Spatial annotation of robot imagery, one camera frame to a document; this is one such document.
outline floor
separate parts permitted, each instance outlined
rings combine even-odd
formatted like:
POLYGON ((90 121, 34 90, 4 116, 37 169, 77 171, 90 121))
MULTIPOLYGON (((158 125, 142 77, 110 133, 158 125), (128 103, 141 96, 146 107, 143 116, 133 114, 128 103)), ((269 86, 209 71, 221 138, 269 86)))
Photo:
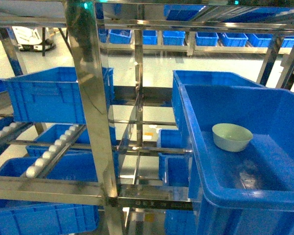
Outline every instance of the floor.
MULTIPOLYGON (((46 52, 42 57, 38 52, 22 52, 27 72, 46 70, 58 66, 73 66, 73 59, 66 48, 59 33, 54 36, 56 48, 46 52)), ((202 54, 197 57, 186 57, 176 53, 149 54, 144 57, 144 86, 154 87, 172 87, 172 70, 205 70, 205 71, 230 71, 256 81, 260 71, 264 55, 253 54, 202 54)), ((275 87, 281 74, 282 67, 281 56, 274 64, 268 87, 275 87)), ((109 56, 109 67, 114 68, 114 84, 123 86, 135 85, 135 69, 133 54, 121 55, 112 53, 109 56)), ((13 77, 13 71, 5 56, 2 44, 0 42, 0 78, 13 77)), ((127 120, 132 107, 113 106, 114 118, 127 120)), ((150 121, 169 121, 174 122, 172 108, 154 108, 144 107, 144 120, 150 121)), ((124 124, 116 124, 117 139, 121 139, 125 129, 124 124)), ((144 125, 145 140, 156 141, 157 133, 163 126, 144 125)), ((33 140, 37 137, 36 130, 31 127, 21 134, 18 139, 33 140)), ((0 167, 8 159, 22 157, 26 154, 23 146, 10 146, 0 156, 0 167)), ((135 168, 135 156, 127 156, 121 171, 121 175, 132 175, 135 168)), ((158 158, 142 157, 140 161, 139 175, 147 178, 156 179, 158 177, 158 158)), ((123 183, 129 183, 131 180, 122 180, 123 183)), ((152 234, 163 234, 163 228, 152 229, 152 234)))

